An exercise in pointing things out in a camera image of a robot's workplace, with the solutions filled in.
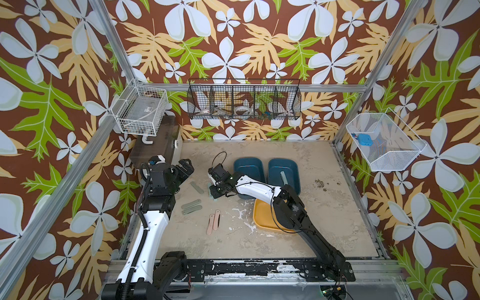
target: white flower pattern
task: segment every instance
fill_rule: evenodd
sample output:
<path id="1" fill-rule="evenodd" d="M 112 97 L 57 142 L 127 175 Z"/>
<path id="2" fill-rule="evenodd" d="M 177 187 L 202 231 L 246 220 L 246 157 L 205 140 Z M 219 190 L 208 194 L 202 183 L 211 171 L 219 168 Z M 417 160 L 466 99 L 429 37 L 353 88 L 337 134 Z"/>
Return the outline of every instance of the white flower pattern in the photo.
<path id="1" fill-rule="evenodd" d="M 72 248 L 72 250 L 70 250 L 71 247 L 72 247 L 72 241 L 67 240 L 63 245 L 64 255 L 57 255 L 52 259 L 50 259 L 51 264 L 58 264 L 57 269 L 55 270 L 55 277 L 57 277 L 60 274 L 60 272 L 63 270 L 64 267 L 67 267 L 67 270 L 73 269 L 74 261 L 72 257 L 77 255 L 80 249 L 80 244 L 76 244 Z"/>
<path id="2" fill-rule="evenodd" d="M 330 60 L 325 53 L 317 53 L 310 58 L 308 61 L 308 66 L 310 68 L 326 67 L 312 77 L 312 84 L 323 83 L 330 73 L 330 70 L 332 70 L 333 79 L 339 84 L 343 83 L 345 80 L 345 71 L 340 67 L 348 67 L 349 65 L 353 64 L 358 57 L 360 57 L 358 54 L 352 54 L 338 59 L 340 55 L 342 55 L 347 49 L 347 45 L 348 41 L 346 37 L 336 41 L 336 43 L 333 44 L 330 52 L 332 60 Z"/>
<path id="3" fill-rule="evenodd" d="M 443 160 L 461 165 L 472 165 L 480 157 L 480 147 L 471 143 L 460 143 L 442 152 L 445 140 L 447 138 L 447 125 L 445 119 L 440 119 L 432 128 L 430 141 L 435 151 L 427 144 L 421 154 L 430 157 L 428 160 L 421 160 L 413 164 L 411 175 L 418 179 L 427 177 L 435 167 L 435 181 L 441 188 L 456 192 L 464 186 L 460 175 L 447 166 Z M 426 143 L 425 141 L 415 140 L 414 143 Z"/>
<path id="4" fill-rule="evenodd" d="M 362 198 L 361 198 L 361 203 L 363 205 L 363 207 L 365 208 L 365 210 L 368 211 L 368 198 L 367 198 L 367 195 L 363 195 Z M 368 218 L 370 219 L 370 221 L 372 222 L 372 224 L 377 227 L 378 224 L 380 224 L 380 218 L 377 216 L 376 213 L 368 213 Z"/>
<path id="5" fill-rule="evenodd" d="M 235 135 L 235 128 L 229 126 L 225 129 L 225 134 L 217 133 L 213 136 L 214 141 L 241 141 L 245 138 L 245 134 Z"/>
<path id="6" fill-rule="evenodd" d="M 132 143 L 132 138 L 128 137 L 127 133 L 124 133 L 123 136 L 119 135 L 119 140 L 121 142 L 120 148 L 122 151 L 130 150 L 130 144 Z"/>
<path id="7" fill-rule="evenodd" d="M 49 197 L 50 195 L 45 195 L 38 200 L 27 226 L 22 229 L 22 218 L 24 215 L 23 199 L 17 195 L 0 193 L 0 203 L 2 203 L 2 209 L 0 210 L 0 229 L 14 235 L 11 238 L 0 240 L 0 254 L 2 254 L 8 246 L 14 244 L 20 239 L 27 227 L 35 219 L 38 211 L 47 202 Z M 11 249 L 12 248 L 10 247 L 10 249 L 8 249 L 8 251 L 2 256 L 0 259 L 0 264 L 6 257 L 8 257 Z M 50 255 L 54 254 L 56 249 L 57 242 L 55 240 L 55 236 L 51 233 L 47 233 L 44 240 L 33 255 L 33 258 L 37 260 L 44 260 Z"/>
<path id="8" fill-rule="evenodd" d="M 225 15 L 224 12 L 216 12 L 215 17 L 223 21 L 223 23 L 220 23 L 216 26 L 216 29 L 218 32 L 222 32 L 225 30 L 225 27 L 228 29 L 228 35 L 233 37 L 233 28 L 237 27 L 240 25 L 239 21 L 232 20 L 233 16 L 235 15 L 235 10 L 233 8 L 229 8 L 227 11 L 227 15 Z"/>
<path id="9" fill-rule="evenodd" d="M 66 294 L 65 294 L 65 288 L 63 287 L 63 283 L 57 282 L 56 284 L 54 284 L 50 289 L 50 293 L 48 294 L 48 299 L 50 300 L 80 299 L 84 295 L 81 289 L 76 288 L 78 283 L 80 282 L 80 275 L 81 275 L 81 272 L 75 273 L 75 276 L 73 276 L 72 281 L 68 285 Z"/>
<path id="10" fill-rule="evenodd" d="M 74 53 L 78 55 L 85 54 L 88 49 L 88 42 L 90 41 L 93 51 L 98 57 L 106 61 L 107 55 L 92 27 L 101 35 L 105 35 L 105 30 L 96 11 L 91 11 L 87 15 L 88 0 L 76 0 L 80 10 L 75 7 L 72 0 L 53 0 L 53 2 L 55 2 L 55 4 L 65 13 L 79 19 L 78 24 L 72 33 Z"/>
<path id="11" fill-rule="evenodd" d="M 398 1 L 396 0 L 373 0 L 373 1 L 383 1 L 380 3 L 375 9 L 373 9 L 372 13 L 370 13 L 370 17 L 368 18 L 368 22 L 375 22 L 380 18 L 382 15 L 382 12 L 384 11 L 385 5 L 387 6 L 387 9 L 385 11 L 385 18 L 391 19 L 396 15 L 396 12 L 398 11 L 398 7 L 400 4 L 398 4 Z"/>
<path id="12" fill-rule="evenodd" d="M 252 0 L 245 10 L 243 11 L 243 19 L 245 22 L 250 22 L 253 20 L 253 16 L 255 15 L 255 6 L 258 10 L 258 15 L 260 19 L 265 20 L 270 15 L 270 6 L 264 0 Z"/>
<path id="13" fill-rule="evenodd" d="M 115 103 L 118 100 L 118 95 L 115 95 L 112 98 L 112 103 L 108 105 L 110 92 L 108 91 L 108 86 L 105 84 L 105 82 L 103 82 L 103 80 L 98 81 L 97 91 L 103 106 L 96 103 L 95 101 L 85 101 L 83 103 L 83 106 L 91 115 L 94 115 L 94 116 L 102 115 L 98 120 L 98 125 L 100 126 L 103 120 L 107 117 L 107 115 L 112 113 L 112 108 L 115 106 Z M 115 126 L 113 127 L 113 131 L 116 133 L 120 133 L 120 128 L 118 127 L 117 124 L 115 124 Z"/>
<path id="14" fill-rule="evenodd" d="M 132 13 L 135 19 L 140 19 L 142 16 L 142 11 L 137 3 L 133 2 L 132 0 L 119 0 L 117 2 L 117 6 L 115 6 L 115 12 L 117 13 L 117 17 L 120 21 L 124 22 L 128 19 L 127 11 L 125 7 Z"/>
<path id="15" fill-rule="evenodd" d="M 373 178 L 373 183 L 376 184 L 381 182 L 384 187 L 388 186 L 387 178 L 385 178 L 384 174 L 390 174 L 392 171 L 378 171 L 375 177 Z"/>
<path id="16" fill-rule="evenodd" d="M 176 5 L 165 16 L 165 28 L 168 34 L 177 41 L 182 41 L 185 37 L 185 23 L 183 21 L 183 11 L 187 12 L 190 24 L 197 36 L 210 36 L 210 22 L 207 17 L 190 6 L 190 3 L 198 0 L 154 0 L 160 5 Z"/>
<path id="17" fill-rule="evenodd" d="M 287 141 L 315 141 L 321 137 L 319 134 L 309 135 L 310 133 L 312 133 L 312 128 L 307 126 L 301 131 L 301 136 L 293 133 L 287 136 Z"/>
<path id="18" fill-rule="evenodd" d="M 147 81 L 147 78 L 145 77 L 145 75 L 139 69 L 134 68 L 134 67 L 140 65 L 140 63 L 142 62 L 142 55 L 139 54 L 139 53 L 133 53 L 133 54 L 128 55 L 127 58 L 128 58 L 128 62 L 132 66 L 133 75 L 138 80 L 140 80 L 141 82 L 147 83 L 148 81 Z M 125 77 L 125 72 L 122 71 L 120 73 L 120 76 Z"/>
<path id="19" fill-rule="evenodd" d="M 397 179 L 393 180 L 392 184 L 398 187 L 400 194 L 405 195 L 406 193 L 405 188 L 409 190 L 413 188 L 413 184 L 410 181 L 407 181 L 408 170 L 403 172 L 403 174 L 401 174 L 398 171 L 395 171 L 395 175 Z"/>
<path id="20" fill-rule="evenodd" d="M 57 16 L 52 11 L 44 11 L 42 8 L 47 3 L 47 0 L 26 0 L 28 2 L 25 5 L 24 13 L 27 16 L 33 17 L 39 15 L 40 26 L 45 32 L 50 32 L 50 23 L 55 24 L 57 22 Z"/>
<path id="21" fill-rule="evenodd" d="M 480 66 L 480 56 L 470 56 L 469 58 L 466 58 L 463 62 L 461 62 L 458 65 L 457 70 L 459 70 L 461 73 L 467 73 L 477 68 L 478 66 Z M 468 83 L 467 90 L 472 90 L 477 86 L 479 86 L 479 84 L 480 84 L 480 68 L 475 72 L 472 79 Z"/>
<path id="22" fill-rule="evenodd" d="M 280 79 L 280 77 L 286 76 L 287 72 L 282 71 L 283 68 L 285 68 L 285 63 L 282 62 L 280 63 L 280 66 L 277 68 L 277 66 L 274 63 L 270 64 L 270 71 L 268 72 L 267 75 L 265 76 L 267 79 L 270 79 L 275 76 L 275 79 Z"/>
<path id="23" fill-rule="evenodd" d="M 239 122 L 239 119 L 227 119 L 225 120 L 225 124 L 231 124 L 233 127 L 235 127 L 235 123 Z"/>
<path id="24" fill-rule="evenodd" d="M 315 114 L 314 116 L 306 116 L 305 118 L 307 120 L 303 124 L 310 124 L 312 127 L 315 126 L 315 123 L 320 122 L 320 116 L 318 114 Z"/>
<path id="25" fill-rule="evenodd" d="M 401 105 L 397 105 L 395 106 L 394 108 L 394 112 L 395 113 L 398 113 L 400 112 L 400 117 L 403 119 L 409 111 L 414 111 L 417 109 L 417 104 L 415 103 L 409 103 L 410 100 L 412 99 L 413 97 L 413 94 L 411 94 L 410 96 L 400 96 L 399 97 L 399 100 L 400 100 L 400 104 Z"/>
<path id="26" fill-rule="evenodd" d="M 123 156 L 122 153 L 119 153 L 118 160 L 120 163 L 120 166 L 114 166 L 113 167 L 113 173 L 117 176 L 121 175 L 121 182 L 126 183 L 127 182 L 127 173 L 132 175 L 132 167 L 130 167 L 130 164 L 132 161 L 130 158 L 127 158 L 127 161 L 125 161 L 125 157 Z"/>
<path id="27" fill-rule="evenodd" d="M 342 19 L 348 23 L 343 23 L 338 27 L 339 32 L 343 32 L 348 28 L 348 37 L 351 37 L 355 31 L 355 27 L 359 27 L 363 24 L 363 21 L 357 20 L 363 14 L 363 8 L 360 8 L 353 14 L 353 12 L 345 12 Z"/>
<path id="28" fill-rule="evenodd" d="M 443 0 L 435 2 L 434 15 L 437 24 L 416 24 L 407 32 L 406 38 L 410 43 L 416 43 L 424 38 L 415 46 L 410 55 L 408 61 L 409 69 L 413 68 L 417 62 L 419 62 L 430 47 L 435 36 L 437 36 L 437 33 L 438 36 L 433 49 L 433 57 L 437 61 L 446 61 L 452 57 L 458 45 L 458 33 L 455 30 L 444 27 L 467 19 L 480 8 L 480 2 L 477 0 L 460 0 L 448 16 L 445 17 L 445 13 L 452 1 L 453 0 Z"/>
<path id="29" fill-rule="evenodd" d="M 73 157 L 73 155 L 78 154 L 82 151 L 82 147 L 80 146 L 80 144 L 76 144 L 75 146 L 73 145 L 73 143 L 76 141 L 76 139 L 77 139 L 77 136 L 75 135 L 74 132 L 71 132 L 71 133 L 68 134 L 68 136 L 67 136 L 67 143 L 68 144 L 66 144 L 61 139 L 57 138 L 57 141 L 58 141 L 58 143 L 60 145 L 60 148 L 61 148 L 61 150 L 59 150 L 59 152 L 57 153 L 57 160 L 61 160 L 62 158 L 64 158 L 68 154 L 68 163 L 73 165 L 73 163 L 76 160 L 76 158 Z"/>
<path id="30" fill-rule="evenodd" d="M 467 289 L 463 284 L 456 280 L 448 283 L 450 294 L 448 294 L 447 290 L 438 283 L 432 283 L 432 288 L 435 291 L 435 294 L 443 300 L 463 300 L 467 297 Z"/>
<path id="31" fill-rule="evenodd" d="M 339 119 L 342 117 L 342 109 L 345 109 L 347 107 L 347 103 L 342 103 L 337 107 L 337 100 L 333 100 L 332 104 L 330 106 L 324 106 L 322 107 L 322 111 L 328 111 L 328 113 L 324 116 L 324 120 L 329 120 L 332 115 L 334 119 Z"/>
<path id="32" fill-rule="evenodd" d="M 389 78 L 390 73 L 392 72 L 392 68 L 393 68 L 393 65 L 385 65 L 380 71 L 380 74 L 378 74 L 377 81 L 373 84 L 373 89 L 372 89 L 374 100 L 379 101 L 384 96 L 385 88 L 379 85 L 377 82 Z"/>
<path id="33" fill-rule="evenodd" d="M 117 206 L 120 199 L 120 192 L 111 191 L 108 194 L 105 203 L 103 203 L 103 186 L 94 181 L 87 185 L 85 194 L 88 201 L 97 209 L 97 212 L 94 213 L 88 210 L 81 210 L 77 212 L 70 223 L 70 230 L 74 233 L 82 233 L 96 223 L 90 247 L 92 256 L 95 256 L 103 241 L 104 228 L 107 232 L 118 228 L 117 220 L 111 215 L 107 214 L 106 211 Z"/>
<path id="34" fill-rule="evenodd" d="M 400 222 L 407 225 L 397 224 L 392 237 L 396 241 L 405 240 L 415 233 L 413 238 L 413 255 L 422 267 L 427 268 L 432 263 L 432 253 L 423 238 L 440 249 L 447 249 L 455 245 L 457 241 L 456 231 L 452 225 L 445 222 L 435 222 L 421 226 L 420 222 L 430 211 L 431 205 L 423 193 L 413 196 L 410 202 L 410 219 L 404 210 L 395 202 L 389 201 L 388 207 L 392 215 Z"/>
<path id="35" fill-rule="evenodd" d="M 313 11 L 315 11 L 315 22 L 313 23 L 315 35 L 329 36 L 333 30 L 334 18 L 321 4 L 331 1 L 334 0 L 288 0 L 293 6 L 308 5 L 296 13 L 288 22 L 288 38 L 292 41 L 299 41 L 303 37 Z"/>
<path id="36" fill-rule="evenodd" d="M 175 80 L 178 82 L 180 77 L 185 76 L 187 74 L 185 72 L 179 71 L 179 68 L 180 68 L 180 64 L 177 61 L 174 63 L 174 67 L 172 67 L 171 64 L 166 62 L 165 69 L 167 69 L 167 71 L 170 71 L 170 72 L 165 72 L 165 77 L 172 78 L 173 76 L 175 76 Z"/>
<path id="37" fill-rule="evenodd" d="M 250 54 L 242 54 L 229 60 L 230 56 L 233 53 L 233 42 L 228 36 L 222 39 L 220 45 L 218 46 L 218 50 L 220 50 L 220 55 L 222 56 L 222 58 L 212 52 L 208 52 L 202 56 L 202 65 L 204 65 L 205 67 L 222 67 L 220 70 L 215 72 L 215 74 L 213 74 L 212 77 L 214 83 L 224 83 L 227 77 L 228 69 L 232 74 L 233 78 L 235 78 L 235 80 L 237 80 L 241 84 L 244 84 L 245 74 L 243 74 L 242 70 L 234 67 L 243 67 L 250 59 Z"/>
<path id="38" fill-rule="evenodd" d="M 43 70 L 40 67 L 40 63 L 53 76 L 61 79 L 60 71 L 57 66 L 48 60 L 57 58 L 59 48 L 55 45 L 48 44 L 37 51 L 35 33 L 30 25 L 23 19 L 18 19 L 15 22 L 15 28 L 30 49 L 6 32 L 0 32 L 0 44 L 8 51 L 8 53 L 16 58 L 32 58 L 27 64 L 27 74 L 32 81 L 36 84 L 43 81 Z"/>
<path id="39" fill-rule="evenodd" d="M 18 107 L 23 92 L 16 85 L 0 77 L 0 111 L 12 110 Z"/>

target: paint stain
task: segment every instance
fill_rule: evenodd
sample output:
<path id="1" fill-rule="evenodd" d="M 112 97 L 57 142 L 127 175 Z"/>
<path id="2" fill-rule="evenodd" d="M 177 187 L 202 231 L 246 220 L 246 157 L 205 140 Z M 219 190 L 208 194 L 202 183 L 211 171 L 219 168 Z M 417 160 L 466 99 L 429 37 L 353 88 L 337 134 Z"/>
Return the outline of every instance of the paint stain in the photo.
<path id="1" fill-rule="evenodd" d="M 245 225 L 247 225 L 252 232 L 250 232 L 248 235 L 251 235 L 253 231 L 257 228 L 257 226 L 254 224 L 253 226 L 248 224 L 247 222 L 243 222 Z"/>
<path id="2" fill-rule="evenodd" d="M 322 187 L 325 186 L 324 182 L 321 181 L 320 179 L 316 179 L 315 183 L 317 184 L 317 188 L 321 189 Z"/>
<path id="3" fill-rule="evenodd" d="M 239 210 L 238 208 L 232 208 L 232 210 L 238 211 L 239 216 L 237 218 L 239 218 L 240 220 L 242 219 L 243 213 L 247 211 L 246 209 Z"/>

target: blue plastic bin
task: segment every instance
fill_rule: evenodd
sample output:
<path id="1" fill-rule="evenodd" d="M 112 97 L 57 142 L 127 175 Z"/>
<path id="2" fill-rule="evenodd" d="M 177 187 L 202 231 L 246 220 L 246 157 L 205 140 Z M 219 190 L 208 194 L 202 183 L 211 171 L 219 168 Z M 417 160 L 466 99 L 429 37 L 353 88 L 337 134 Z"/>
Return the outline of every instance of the blue plastic bin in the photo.
<path id="1" fill-rule="evenodd" d="M 262 164 L 262 161 L 256 157 L 245 157 L 237 159 L 233 164 L 233 169 L 236 172 L 241 172 L 252 179 L 266 183 L 264 165 Z M 254 197 L 243 194 L 239 194 L 239 197 L 240 199 L 244 200 L 255 199 Z"/>
<path id="2" fill-rule="evenodd" d="M 291 159 L 274 158 L 268 162 L 268 184 L 284 186 L 280 172 L 285 173 L 288 184 L 300 195 L 300 177 L 297 163 Z"/>

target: aluminum frame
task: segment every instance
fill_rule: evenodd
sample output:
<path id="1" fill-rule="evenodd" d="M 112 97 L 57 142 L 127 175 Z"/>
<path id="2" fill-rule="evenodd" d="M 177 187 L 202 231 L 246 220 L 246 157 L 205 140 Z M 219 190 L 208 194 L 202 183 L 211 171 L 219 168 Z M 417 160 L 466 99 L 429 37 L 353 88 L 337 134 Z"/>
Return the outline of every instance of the aluminum frame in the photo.
<path id="1" fill-rule="evenodd" d="M 269 288 L 275 286 L 322 286 L 333 285 L 332 281 L 317 281 L 317 282 L 307 282 L 304 278 L 301 277 L 301 273 L 304 273 L 304 270 L 296 268 L 299 264 L 303 262 L 307 263 L 312 261 L 312 258 L 301 259 L 301 258 L 292 258 L 292 259 L 201 259 L 201 260 L 187 260 L 187 263 L 205 263 L 205 276 L 202 281 L 191 282 L 193 288 L 198 287 L 208 287 L 208 286 L 260 286 L 262 288 Z M 356 281 L 354 282 L 342 282 L 342 285 L 347 286 L 382 286 L 382 285 L 395 285 L 398 292 L 399 299 L 413 300 L 413 296 L 409 287 L 405 284 L 406 275 L 402 272 L 402 269 L 396 260 L 375 260 L 375 259 L 356 259 L 350 258 L 347 259 L 352 265 L 352 268 L 355 273 Z M 107 274 L 105 276 L 103 284 L 115 283 L 118 275 L 125 266 L 126 260 L 112 260 L 108 268 Z M 251 267 L 252 265 L 261 266 L 262 264 L 277 265 L 277 266 L 291 266 L 289 270 L 279 272 L 268 272 L 265 276 L 260 275 L 246 275 L 242 272 L 241 267 L 238 267 L 236 273 L 224 273 L 220 275 L 209 275 L 207 268 L 211 265 L 219 264 L 237 264 L 245 265 L 245 267 Z M 184 287 L 188 288 L 188 282 L 177 282 L 173 281 L 170 286 L 174 288 Z M 187 299 L 189 294 L 181 293 L 178 294 L 182 299 Z"/>
<path id="2" fill-rule="evenodd" d="M 106 37 L 110 45 L 112 46 L 113 53 L 118 58 L 120 68 L 124 71 L 126 75 L 127 82 L 131 83 L 133 86 L 140 84 L 140 82 L 138 82 L 133 75 L 131 65 L 128 62 L 127 53 L 123 48 L 123 44 L 121 43 L 118 32 L 110 21 L 110 17 L 104 2 L 102 0 L 89 0 L 89 2 L 93 9 L 99 14 L 100 21 L 102 22 L 106 31 Z M 395 30 L 391 34 L 390 39 L 385 46 L 385 49 L 382 51 L 375 67 L 372 70 L 370 77 L 365 84 L 301 84 L 299 86 L 301 92 L 361 93 L 361 95 L 357 97 L 357 100 L 355 101 L 352 109 L 348 113 L 345 121 L 340 126 L 337 136 L 334 139 L 334 143 L 341 141 L 341 138 L 346 131 L 346 124 L 348 124 L 351 119 L 353 119 L 360 105 L 367 99 L 367 96 L 370 94 L 370 91 L 378 78 L 378 74 L 380 73 L 381 68 L 390 59 L 399 41 L 401 40 L 409 25 L 417 15 L 417 12 L 421 7 L 422 2 L 423 0 L 412 0 L 410 2 L 409 7 L 407 7 Z M 188 85 L 186 84 L 149 85 L 159 86 L 166 89 L 167 91 L 188 90 Z M 71 198 L 74 189 L 82 179 L 84 173 L 88 170 L 88 167 L 97 155 L 98 151 L 103 145 L 103 142 L 109 136 L 114 124 L 115 121 L 113 116 L 110 115 L 105 119 L 105 121 L 102 123 L 102 126 L 98 128 L 90 142 L 79 155 L 76 162 L 72 165 L 71 169 L 67 172 L 58 187 L 55 189 L 55 191 L 50 197 L 50 201 L 48 201 L 48 203 L 46 203 L 44 207 L 42 207 L 42 209 L 38 212 L 37 217 L 32 221 L 32 225 L 25 230 L 22 239 L 12 245 L 12 250 L 9 252 L 7 259 L 4 259 L 4 263 L 2 264 L 2 266 L 0 266 L 0 300 L 6 299 L 8 297 L 11 289 L 28 265 L 30 259 L 33 257 L 34 252 L 41 244 L 46 233 L 50 230 L 51 226 L 56 221 L 66 202 Z M 342 172 L 345 175 L 345 162 L 342 159 L 339 159 L 339 157 L 337 157 L 337 159 L 342 168 Z M 360 204 L 359 207 L 362 207 L 358 190 L 355 186 L 350 188 L 352 190 L 352 194 L 354 195 L 355 201 L 357 202 L 357 205 Z M 366 217 L 366 224 L 370 224 L 368 216 Z M 388 257 L 381 242 L 379 243 L 379 247 L 382 250 L 381 252 L 383 256 Z"/>
<path id="3" fill-rule="evenodd" d="M 361 202 L 360 192 L 357 189 L 357 186 L 355 185 L 355 183 L 352 181 L 352 178 L 350 177 L 350 173 L 347 171 L 348 167 L 345 164 L 345 161 L 342 159 L 340 151 L 334 146 L 333 143 L 331 143 L 331 145 L 332 145 L 332 151 L 335 154 L 335 158 L 338 162 L 338 165 L 342 170 L 343 177 L 345 177 L 345 181 L 347 182 L 348 188 L 350 188 L 350 192 L 353 196 L 353 200 L 357 204 L 357 207 L 360 211 L 360 215 L 363 219 L 363 222 L 365 223 L 365 226 L 367 227 L 368 232 L 370 233 L 370 237 L 372 238 L 373 244 L 377 249 L 378 255 L 383 258 L 389 259 L 390 256 L 388 255 L 388 252 L 386 251 L 382 241 L 378 238 L 377 229 L 375 229 L 375 226 L 370 221 L 370 218 L 368 217 L 367 209 L 363 207 L 363 204 Z"/>
<path id="4" fill-rule="evenodd" d="M 113 54 L 117 57 L 120 68 L 127 78 L 127 82 L 136 85 L 137 80 L 132 71 L 132 66 L 128 61 L 127 52 L 123 48 L 118 31 L 113 26 L 110 16 L 108 14 L 107 7 L 103 0 L 88 0 L 93 10 L 98 13 L 98 18 L 105 29 L 105 36 L 107 37 L 110 46 L 112 47 Z"/>
<path id="5" fill-rule="evenodd" d="M 187 92 L 188 84 L 145 84 L 151 87 L 163 88 L 170 92 Z M 363 93 L 367 91 L 364 84 L 299 84 L 301 92 L 315 92 L 315 93 Z"/>
<path id="6" fill-rule="evenodd" d="M 113 116 L 109 115 L 104 119 L 102 125 L 60 181 L 47 203 L 27 226 L 22 238 L 12 245 L 9 253 L 3 258 L 3 263 L 0 266 L 0 299 L 8 297 L 35 251 L 72 197 L 75 188 L 88 171 L 105 140 L 109 137 L 114 124 Z"/>

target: cable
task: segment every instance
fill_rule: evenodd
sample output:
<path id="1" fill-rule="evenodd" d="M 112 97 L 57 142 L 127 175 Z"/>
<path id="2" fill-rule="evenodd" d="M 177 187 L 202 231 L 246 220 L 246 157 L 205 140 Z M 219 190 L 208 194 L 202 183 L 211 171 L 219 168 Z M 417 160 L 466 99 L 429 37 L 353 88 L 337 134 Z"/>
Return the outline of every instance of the cable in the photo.
<path id="1" fill-rule="evenodd" d="M 140 244 L 138 245 L 137 252 L 135 253 L 135 256 L 133 257 L 133 260 L 132 260 L 132 264 L 130 265 L 131 267 L 130 267 L 130 270 L 128 271 L 128 275 L 125 280 L 125 285 L 123 286 L 123 289 L 122 289 L 121 300 L 127 299 L 128 293 L 130 291 L 130 285 L 132 283 L 133 273 L 135 272 L 135 267 L 137 266 L 137 262 L 138 262 L 138 259 L 140 258 L 140 254 L 142 253 L 142 248 L 144 247 L 145 240 L 147 239 L 147 234 L 148 234 L 147 221 L 145 220 L 145 216 L 141 210 L 138 211 L 138 215 L 140 216 L 140 219 L 142 221 L 144 231 L 142 233 L 142 239 L 140 240 Z"/>
<path id="2" fill-rule="evenodd" d="M 277 222 L 275 221 L 275 217 L 274 217 L 274 215 L 273 215 L 273 208 L 272 208 L 275 188 L 273 188 L 271 185 L 266 184 L 266 183 L 263 183 L 263 182 L 247 182 L 247 183 L 239 184 L 239 185 L 235 186 L 235 188 L 237 188 L 237 187 L 239 187 L 239 186 L 241 186 L 241 185 L 252 184 L 252 183 L 263 184 L 263 185 L 269 187 L 269 188 L 272 190 L 272 198 L 270 199 L 270 214 L 272 215 L 272 220 L 273 220 L 273 222 L 275 222 L 275 225 L 278 227 L 278 229 L 280 229 L 281 231 L 283 231 L 283 232 L 285 232 L 285 233 L 300 233 L 300 232 L 302 232 L 302 230 L 300 230 L 300 231 L 293 231 L 293 232 L 291 232 L 291 231 L 285 231 L 285 230 L 283 230 L 283 229 L 280 227 L 280 225 L 277 224 Z"/>
<path id="3" fill-rule="evenodd" d="M 346 293 L 347 293 L 347 295 L 349 295 L 349 296 L 350 296 L 350 298 L 352 298 L 352 300 L 353 300 L 353 297 L 352 297 L 352 295 L 350 295 L 350 293 L 349 293 L 349 292 L 347 292 L 347 289 L 345 289 L 345 292 L 346 292 Z"/>
<path id="4" fill-rule="evenodd" d="M 221 165 L 223 165 L 223 163 L 225 162 L 225 159 L 227 158 L 227 153 L 225 151 L 222 151 L 222 152 L 218 153 L 217 155 L 215 155 L 215 157 L 212 160 L 212 168 L 213 168 L 213 162 L 215 162 L 215 159 L 217 158 L 217 156 L 219 156 L 222 153 L 225 153 L 225 157 L 223 158 L 222 163 L 221 163 Z"/>
<path id="5" fill-rule="evenodd" d="M 146 163 L 142 163 L 140 165 L 140 174 L 142 175 L 143 178 L 145 178 L 144 172 L 143 172 L 143 166 L 146 165 Z M 143 199 L 142 203 L 145 202 L 145 195 L 147 193 L 147 188 L 150 186 L 150 168 L 147 165 L 146 168 L 147 171 L 147 177 L 144 179 L 145 180 L 145 185 L 144 185 L 144 191 L 143 191 Z M 142 226 L 144 227 L 144 231 L 142 233 L 142 239 L 140 240 L 140 244 L 138 245 L 137 252 L 135 253 L 135 256 L 133 257 L 132 264 L 130 265 L 130 270 L 128 271 L 127 278 L 125 280 L 125 285 L 123 286 L 122 289 L 122 294 L 121 294 L 121 300 L 126 300 L 128 293 L 130 291 L 130 285 L 132 283 L 132 277 L 133 273 L 135 272 L 135 267 L 137 266 L 138 259 L 140 258 L 140 254 L 142 253 L 142 249 L 145 244 L 145 240 L 147 239 L 147 234 L 148 234 L 148 224 L 147 221 L 145 220 L 145 216 L 142 213 L 142 208 L 138 208 L 138 216 L 140 217 L 140 220 L 142 221 Z"/>

